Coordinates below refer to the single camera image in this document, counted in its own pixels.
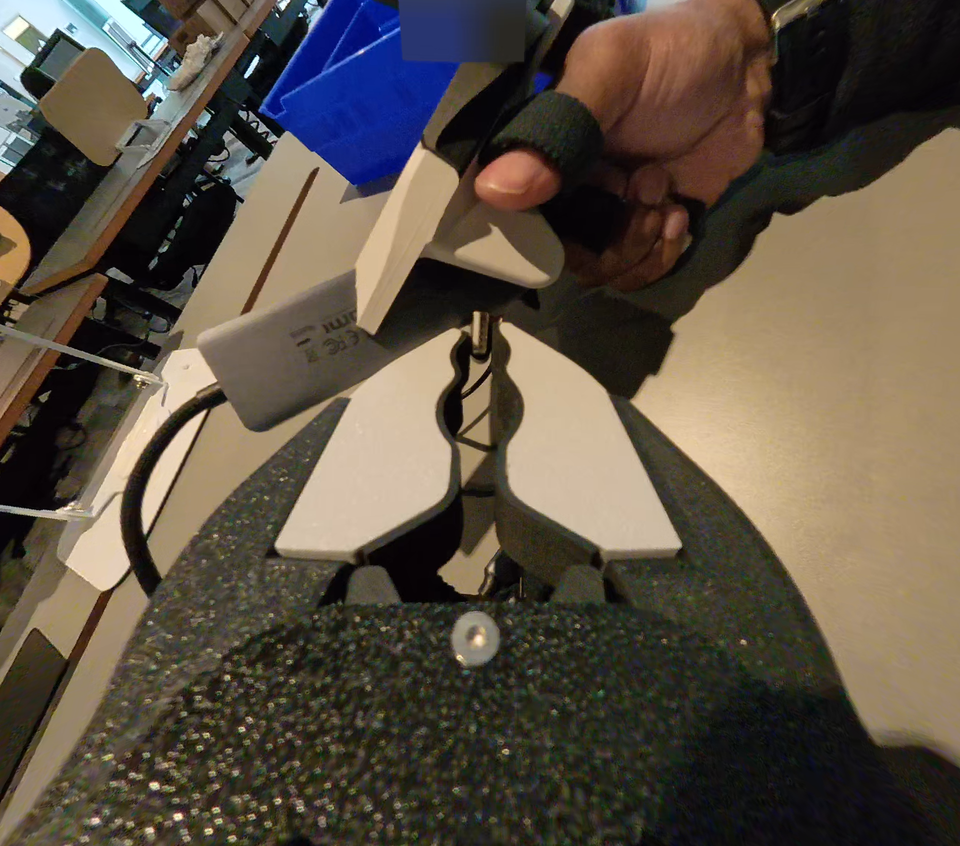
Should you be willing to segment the long wooden desk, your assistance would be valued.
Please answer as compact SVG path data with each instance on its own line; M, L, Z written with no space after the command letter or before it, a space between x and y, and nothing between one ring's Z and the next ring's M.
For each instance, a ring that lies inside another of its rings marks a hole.
M198 78L160 105L160 118L168 125L160 135L156 152L136 166L127 164L128 157L121 156L30 275L18 284L20 292L42 295L98 271L114 240L136 214L187 134L197 126L201 115L214 106L209 122L198 131L196 147L170 181L174 198L186 197L206 162L201 155L222 138L250 93L243 71L256 55L255 47L262 40L261 28L277 2L254 0L238 25L225 34L219 51Z

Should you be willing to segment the black flat pad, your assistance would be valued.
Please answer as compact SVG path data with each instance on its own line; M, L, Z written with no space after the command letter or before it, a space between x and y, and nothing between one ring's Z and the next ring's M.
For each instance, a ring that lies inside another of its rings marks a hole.
M1 683L1 796L24 762L68 669L41 630L32 629Z

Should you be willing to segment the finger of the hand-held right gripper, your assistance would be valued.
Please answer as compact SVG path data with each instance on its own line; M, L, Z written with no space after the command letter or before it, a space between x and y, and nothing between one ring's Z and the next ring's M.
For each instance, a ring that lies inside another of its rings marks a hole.
M383 324L459 185L453 166L415 147L355 262L356 322L368 335Z
M424 259L522 288L550 286L563 271L561 241L534 209L503 211L437 187L420 193L419 205L430 234Z

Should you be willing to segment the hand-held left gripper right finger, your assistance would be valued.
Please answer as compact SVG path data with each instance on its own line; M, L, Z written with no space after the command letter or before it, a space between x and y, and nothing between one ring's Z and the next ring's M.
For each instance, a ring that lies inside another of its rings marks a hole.
M600 559L675 557L682 540L611 394L518 326L498 326L501 497L534 529Z

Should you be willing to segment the grey usb hub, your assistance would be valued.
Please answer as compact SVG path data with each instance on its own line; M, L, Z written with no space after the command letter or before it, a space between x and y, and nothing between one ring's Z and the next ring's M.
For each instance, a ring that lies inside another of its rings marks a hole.
M265 432L434 337L460 331L474 312L500 314L514 302L537 310L538 292L424 259L373 333L358 323L355 274L348 271L203 331L197 348L241 423Z

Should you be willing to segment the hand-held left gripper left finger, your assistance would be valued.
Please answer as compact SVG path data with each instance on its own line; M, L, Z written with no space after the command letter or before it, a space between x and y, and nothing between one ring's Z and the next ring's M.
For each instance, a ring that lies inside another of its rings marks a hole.
M274 542L286 559L366 559L461 485L462 331L393 360L348 398Z

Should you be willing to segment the person's right hand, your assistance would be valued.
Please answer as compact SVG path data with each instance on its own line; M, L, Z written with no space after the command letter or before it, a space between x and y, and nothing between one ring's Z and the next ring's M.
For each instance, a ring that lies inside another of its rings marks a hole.
M577 37L557 91L604 135L587 183L628 205L604 252L565 242L581 287L629 293L673 270L692 240L686 201L713 206L762 154L770 59L757 0L684 0Z

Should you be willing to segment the white crumpled cloth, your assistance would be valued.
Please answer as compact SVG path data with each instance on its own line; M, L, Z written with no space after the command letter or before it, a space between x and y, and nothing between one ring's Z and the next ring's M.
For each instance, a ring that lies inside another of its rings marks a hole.
M199 35L189 43L176 71L170 76L167 89L171 93L186 90L204 71L223 43L223 34Z

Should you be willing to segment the white flat plate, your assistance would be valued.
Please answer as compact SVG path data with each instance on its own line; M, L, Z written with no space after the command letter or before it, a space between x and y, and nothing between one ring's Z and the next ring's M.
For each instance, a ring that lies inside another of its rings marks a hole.
M122 532L122 501L139 458L177 410L214 384L213 373L197 348L175 350L154 372L146 372L11 326L2 326L2 337L10 353L28 349L68 356L128 376L128 388L136 390L69 501L54 505L46 469L2 464L2 516L60 523L58 561L98 591L111 590L132 569Z

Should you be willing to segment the black wristwatch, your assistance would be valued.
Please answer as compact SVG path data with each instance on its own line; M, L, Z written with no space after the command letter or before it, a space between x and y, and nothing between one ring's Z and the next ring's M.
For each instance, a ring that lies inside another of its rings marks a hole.
M784 156L807 147L827 123L849 55L849 1L753 1L771 49L765 146Z

